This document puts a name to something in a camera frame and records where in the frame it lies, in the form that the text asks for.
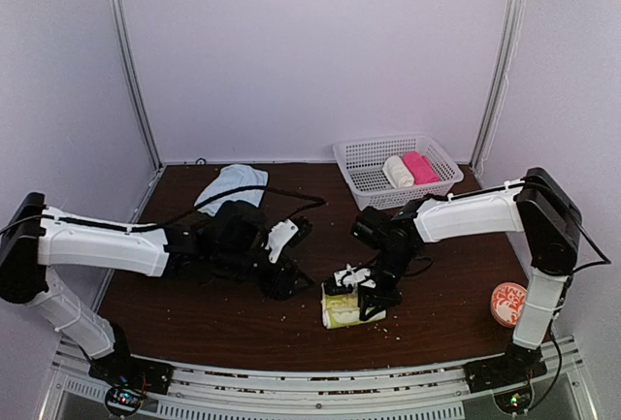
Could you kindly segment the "green patterned towel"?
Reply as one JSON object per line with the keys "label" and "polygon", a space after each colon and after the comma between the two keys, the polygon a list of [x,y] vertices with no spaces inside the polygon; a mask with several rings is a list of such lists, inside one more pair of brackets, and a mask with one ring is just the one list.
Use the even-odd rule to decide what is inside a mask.
{"label": "green patterned towel", "polygon": [[321,284],[321,321],[325,329],[335,330],[352,326],[375,323],[387,316],[383,310],[368,320],[360,319],[359,290],[367,290],[366,286],[356,286],[351,292],[330,295],[328,284]]}

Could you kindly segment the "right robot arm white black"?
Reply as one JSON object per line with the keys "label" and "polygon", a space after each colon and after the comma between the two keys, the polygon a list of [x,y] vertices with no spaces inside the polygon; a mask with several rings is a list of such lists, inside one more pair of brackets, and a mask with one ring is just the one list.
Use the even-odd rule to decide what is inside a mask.
{"label": "right robot arm white black", "polygon": [[510,383],[534,367],[533,352],[561,312],[574,276],[583,269],[578,252],[587,237],[579,208],[543,168],[488,189],[412,200],[394,214],[367,207],[355,219],[352,235],[377,253],[356,285],[363,321],[400,303],[399,283],[426,245],[523,236],[532,272],[511,350],[497,365],[498,375]]}

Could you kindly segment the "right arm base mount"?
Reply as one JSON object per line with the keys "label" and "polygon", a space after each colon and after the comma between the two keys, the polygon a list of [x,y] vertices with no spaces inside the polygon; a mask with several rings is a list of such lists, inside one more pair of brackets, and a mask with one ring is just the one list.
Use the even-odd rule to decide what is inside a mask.
{"label": "right arm base mount", "polygon": [[540,347],[529,349],[514,342],[503,354],[470,361],[463,370],[471,393],[526,383],[532,375],[547,374]]}

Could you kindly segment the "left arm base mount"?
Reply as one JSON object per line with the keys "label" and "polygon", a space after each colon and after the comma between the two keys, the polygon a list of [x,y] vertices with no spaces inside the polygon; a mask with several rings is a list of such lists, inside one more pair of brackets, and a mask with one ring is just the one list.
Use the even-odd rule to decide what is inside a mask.
{"label": "left arm base mount", "polygon": [[113,351],[100,358],[88,359],[88,374],[107,382],[140,392],[166,395],[174,368],[163,362],[151,361],[131,354],[126,339],[116,337]]}

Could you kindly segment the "light blue towel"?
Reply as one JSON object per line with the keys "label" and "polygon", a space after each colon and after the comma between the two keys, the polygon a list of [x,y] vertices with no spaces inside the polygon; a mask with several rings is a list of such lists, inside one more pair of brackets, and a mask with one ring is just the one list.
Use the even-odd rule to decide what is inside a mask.
{"label": "light blue towel", "polygon": [[199,208],[199,212],[209,216],[215,216],[220,207],[227,201],[244,201],[254,207],[259,207],[263,199],[262,190],[246,190],[231,193],[220,199],[207,203],[210,197],[222,192],[227,192],[245,186],[266,186],[269,174],[266,171],[257,170],[246,164],[233,164],[222,168],[218,177],[212,181],[196,198],[194,206]]}

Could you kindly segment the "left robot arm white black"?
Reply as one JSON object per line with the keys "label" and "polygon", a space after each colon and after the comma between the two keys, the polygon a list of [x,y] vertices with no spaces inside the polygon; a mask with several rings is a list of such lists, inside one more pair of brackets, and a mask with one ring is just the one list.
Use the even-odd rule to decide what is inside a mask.
{"label": "left robot arm white black", "polygon": [[107,223],[48,207],[40,193],[23,200],[1,231],[1,298],[36,308],[55,331],[78,344],[119,385],[139,377],[124,332],[82,305],[53,267],[77,265],[147,277],[206,282],[215,277],[256,283],[262,294],[285,301],[313,280],[284,250],[311,225],[298,216],[268,226],[249,202],[227,200],[193,225]]}

